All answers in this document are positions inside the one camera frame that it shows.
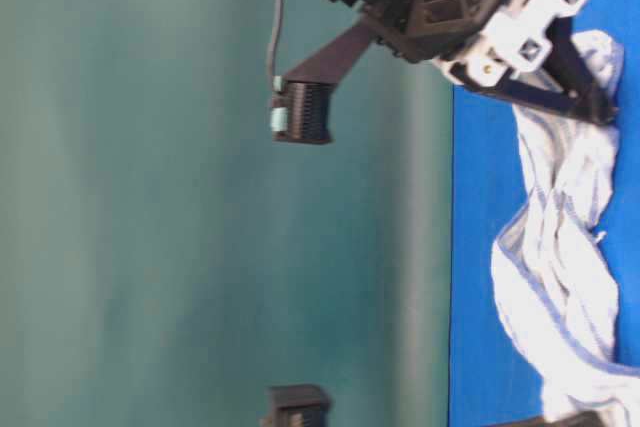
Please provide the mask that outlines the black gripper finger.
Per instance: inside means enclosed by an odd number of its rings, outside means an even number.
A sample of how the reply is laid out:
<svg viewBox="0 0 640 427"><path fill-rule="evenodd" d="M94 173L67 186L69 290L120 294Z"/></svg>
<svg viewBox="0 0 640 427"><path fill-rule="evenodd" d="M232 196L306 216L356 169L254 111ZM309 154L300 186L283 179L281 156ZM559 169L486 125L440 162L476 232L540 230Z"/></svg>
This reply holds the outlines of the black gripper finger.
<svg viewBox="0 0 640 427"><path fill-rule="evenodd" d="M556 421L542 416L505 423L504 427L604 427L604 421L595 411L583 411Z"/></svg>

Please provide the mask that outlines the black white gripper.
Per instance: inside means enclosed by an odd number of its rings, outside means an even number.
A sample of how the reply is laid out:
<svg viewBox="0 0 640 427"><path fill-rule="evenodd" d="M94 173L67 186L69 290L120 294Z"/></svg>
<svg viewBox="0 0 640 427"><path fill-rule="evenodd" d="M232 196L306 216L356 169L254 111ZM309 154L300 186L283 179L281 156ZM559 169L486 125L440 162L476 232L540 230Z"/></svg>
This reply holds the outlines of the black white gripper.
<svg viewBox="0 0 640 427"><path fill-rule="evenodd" d="M429 60L452 78L461 64L472 92L544 113L607 125L614 102L572 41L588 0L369 0L379 35L409 62ZM511 78L549 59L562 92Z"/></svg>

